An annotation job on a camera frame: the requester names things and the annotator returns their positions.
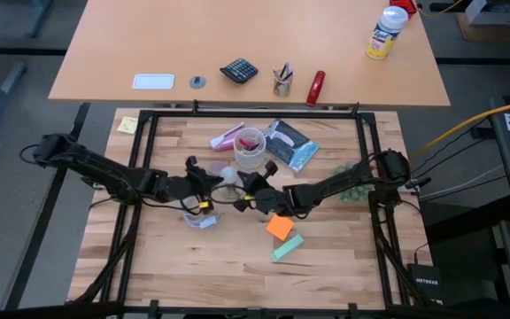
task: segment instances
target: calculator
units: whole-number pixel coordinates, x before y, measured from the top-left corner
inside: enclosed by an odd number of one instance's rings
[[[222,67],[220,71],[233,82],[244,84],[253,75],[257,74],[259,70],[257,70],[257,67],[252,66],[251,63],[245,61],[242,58],[238,58],[237,60],[231,62],[228,66]]]

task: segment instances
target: disinfectant spray can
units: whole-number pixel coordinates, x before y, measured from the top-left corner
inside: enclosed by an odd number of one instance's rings
[[[408,13],[397,6],[386,7],[375,26],[367,46],[367,55],[374,59],[385,59],[397,40],[397,35],[408,21]]]

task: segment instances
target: yellow sticky note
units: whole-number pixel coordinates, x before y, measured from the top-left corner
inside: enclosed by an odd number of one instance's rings
[[[275,214],[273,218],[271,218],[271,221],[269,221],[266,230],[273,234],[273,236],[284,240],[289,235],[293,226],[294,222],[289,218]]]
[[[137,130],[137,122],[138,120],[136,118],[124,116],[117,130],[123,133],[134,134]]]

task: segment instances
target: yellow cable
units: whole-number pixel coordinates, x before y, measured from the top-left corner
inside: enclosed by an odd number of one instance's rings
[[[463,128],[465,127],[467,124],[469,123],[473,123],[477,120],[480,120],[480,119],[483,119],[485,117],[488,117],[490,115],[493,115],[495,113],[501,113],[501,112],[505,112],[505,111],[509,111],[510,110],[510,105],[505,105],[505,106],[501,106],[500,108],[496,108],[494,110],[490,110],[490,111],[487,111],[487,112],[484,112],[484,113],[481,113],[481,114],[478,114],[474,117],[472,117],[471,119],[469,120],[466,120],[466,121],[463,121],[461,122],[460,124],[456,125],[455,127],[453,127],[452,129],[448,130],[447,132],[443,133],[441,136],[435,138],[434,140],[432,140],[432,142],[422,146],[420,148],[420,150],[418,150],[414,156],[417,156],[423,152],[425,152],[430,146],[442,141],[443,139],[447,138],[449,135],[451,135],[453,132],[457,131],[458,129],[460,128]]]
[[[444,10],[442,10],[442,11],[440,11],[438,13],[428,14],[428,13],[425,13],[421,8],[418,8],[418,12],[420,12],[423,16],[426,16],[426,17],[435,17],[438,14],[442,14],[442,13],[446,13],[446,12],[450,11],[451,9],[456,7],[458,4],[461,4],[462,1],[464,1],[464,0],[459,0],[455,4],[450,5],[449,7],[445,8]]]

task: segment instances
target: teal eraser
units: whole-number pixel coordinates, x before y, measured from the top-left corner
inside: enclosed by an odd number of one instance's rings
[[[302,239],[302,236],[296,235],[291,238],[288,242],[282,244],[279,248],[275,249],[273,253],[271,253],[271,257],[274,262],[280,261],[284,256],[292,252],[295,248],[302,245],[305,240]]]

